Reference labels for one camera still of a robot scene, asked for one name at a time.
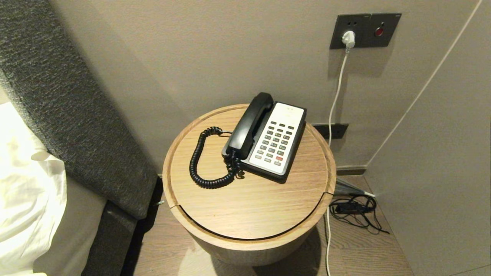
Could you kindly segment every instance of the wall switch plate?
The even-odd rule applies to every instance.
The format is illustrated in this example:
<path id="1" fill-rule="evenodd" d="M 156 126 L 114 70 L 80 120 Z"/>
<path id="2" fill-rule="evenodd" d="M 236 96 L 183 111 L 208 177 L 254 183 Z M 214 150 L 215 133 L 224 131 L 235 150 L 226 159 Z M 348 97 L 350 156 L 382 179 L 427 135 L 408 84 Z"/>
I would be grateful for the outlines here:
<path id="1" fill-rule="evenodd" d="M 332 124 L 332 139 L 342 139 L 349 124 Z M 329 125 L 319 124 L 314 125 L 314 128 L 324 137 L 324 139 L 329 139 Z"/>
<path id="2" fill-rule="evenodd" d="M 349 30 L 355 32 L 355 48 L 387 47 L 401 13 L 363 13 L 338 15 L 330 49 L 344 49 L 341 38 Z"/>

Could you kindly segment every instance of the white plug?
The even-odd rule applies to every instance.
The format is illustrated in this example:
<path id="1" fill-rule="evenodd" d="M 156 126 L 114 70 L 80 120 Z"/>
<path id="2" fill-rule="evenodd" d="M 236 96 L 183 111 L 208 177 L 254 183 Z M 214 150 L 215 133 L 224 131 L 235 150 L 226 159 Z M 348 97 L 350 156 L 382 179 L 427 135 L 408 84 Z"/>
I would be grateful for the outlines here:
<path id="1" fill-rule="evenodd" d="M 343 34 L 343 44 L 346 45 L 346 52 L 355 46 L 355 32 L 349 30 Z"/>

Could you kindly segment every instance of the white power cable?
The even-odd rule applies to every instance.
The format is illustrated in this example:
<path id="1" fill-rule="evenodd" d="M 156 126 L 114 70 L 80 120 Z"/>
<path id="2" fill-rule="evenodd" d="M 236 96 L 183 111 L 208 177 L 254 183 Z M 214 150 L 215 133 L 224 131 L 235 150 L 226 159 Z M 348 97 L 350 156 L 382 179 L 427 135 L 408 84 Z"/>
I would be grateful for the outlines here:
<path id="1" fill-rule="evenodd" d="M 329 123 L 328 123 L 329 147 L 331 147 L 331 139 L 332 139 L 332 131 L 331 131 L 332 112 L 334 111 L 334 107 L 336 106 L 336 101 L 339 96 L 339 91 L 341 90 L 341 81 L 343 80 L 344 66 L 346 65 L 348 54 L 350 53 L 350 49 L 355 46 L 355 33 L 353 31 L 345 32 L 343 34 L 342 41 L 346 45 L 346 53 L 344 55 L 343 64 L 341 65 L 341 71 L 339 72 L 339 80 L 338 80 L 338 87 L 336 90 L 336 96 L 334 96 L 334 101 L 332 102 L 331 111 L 329 112 Z M 331 226 L 329 224 L 329 206 L 327 206 L 326 221 L 327 221 L 327 232 L 329 234 L 329 237 L 327 238 L 327 245 L 326 245 L 326 270 L 327 270 L 327 276 L 331 276 L 331 271 L 329 270 L 329 247 L 331 245 Z"/>

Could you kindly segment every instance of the round wooden side table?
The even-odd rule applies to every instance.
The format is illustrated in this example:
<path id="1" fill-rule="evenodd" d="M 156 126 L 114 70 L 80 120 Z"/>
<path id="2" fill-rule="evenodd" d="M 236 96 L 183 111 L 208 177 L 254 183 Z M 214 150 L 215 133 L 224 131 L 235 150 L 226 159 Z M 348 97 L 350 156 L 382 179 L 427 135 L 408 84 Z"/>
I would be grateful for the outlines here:
<path id="1" fill-rule="evenodd" d="M 199 134 L 217 126 L 233 131 L 247 104 L 209 112 L 174 140 L 163 167 L 164 193 L 176 219 L 210 255 L 227 263 L 259 266 L 296 250 L 322 218 L 336 184 L 336 165 L 324 138 L 305 126 L 286 183 L 245 172 L 228 186 L 200 188 L 189 174 Z M 227 173 L 221 150 L 228 137 L 206 139 L 198 174 L 216 179 Z"/>

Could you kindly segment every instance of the red button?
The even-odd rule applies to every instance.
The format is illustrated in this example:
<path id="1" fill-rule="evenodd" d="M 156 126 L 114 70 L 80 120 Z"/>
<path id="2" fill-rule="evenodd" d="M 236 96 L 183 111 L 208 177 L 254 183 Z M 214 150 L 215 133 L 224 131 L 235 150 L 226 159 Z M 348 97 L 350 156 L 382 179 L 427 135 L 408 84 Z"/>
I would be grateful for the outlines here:
<path id="1" fill-rule="evenodd" d="M 382 28 L 377 28 L 375 30 L 375 36 L 381 36 L 383 34 L 383 29 Z"/>

